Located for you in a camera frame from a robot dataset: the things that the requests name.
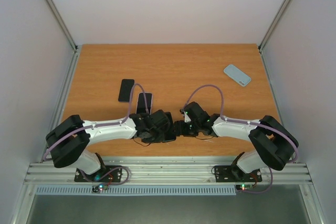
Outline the black phone pink edge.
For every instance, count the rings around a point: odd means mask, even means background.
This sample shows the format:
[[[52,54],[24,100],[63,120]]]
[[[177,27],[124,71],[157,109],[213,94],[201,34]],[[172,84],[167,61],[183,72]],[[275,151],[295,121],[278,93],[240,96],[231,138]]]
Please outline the black phone pink edge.
[[[139,93],[138,100],[137,100],[137,108],[136,114],[147,113],[151,114],[152,109],[152,100],[153,94],[146,92],[146,93]]]

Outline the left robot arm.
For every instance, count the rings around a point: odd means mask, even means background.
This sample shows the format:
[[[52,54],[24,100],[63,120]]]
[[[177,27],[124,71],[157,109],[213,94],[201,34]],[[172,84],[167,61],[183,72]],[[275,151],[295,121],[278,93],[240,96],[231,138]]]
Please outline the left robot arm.
[[[158,110],[110,121],[87,121],[72,115],[47,134],[45,155],[51,156],[55,168],[74,167],[88,179],[100,181],[107,176],[108,169],[98,153],[88,151],[88,146],[134,138],[145,144],[176,140],[171,114]]]

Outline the light blue phone case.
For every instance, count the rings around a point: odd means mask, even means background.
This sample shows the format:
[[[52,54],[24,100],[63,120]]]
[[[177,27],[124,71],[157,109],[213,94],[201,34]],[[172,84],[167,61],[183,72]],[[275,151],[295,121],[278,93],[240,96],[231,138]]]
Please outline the light blue phone case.
[[[245,87],[251,82],[251,77],[242,72],[233,64],[229,64],[227,67],[225,67],[223,73],[234,80],[241,87]]]

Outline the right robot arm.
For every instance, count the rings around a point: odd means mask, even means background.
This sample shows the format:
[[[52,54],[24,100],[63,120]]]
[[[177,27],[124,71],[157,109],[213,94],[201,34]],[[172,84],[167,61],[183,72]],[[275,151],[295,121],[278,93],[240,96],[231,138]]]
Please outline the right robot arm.
[[[209,115],[196,102],[181,110],[183,120],[174,122],[177,136],[232,137],[250,142],[254,150],[240,153],[227,169],[228,177],[243,182],[250,173],[269,167],[283,170],[293,154],[298,154],[298,141],[272,116],[260,120],[240,120],[220,114]]]

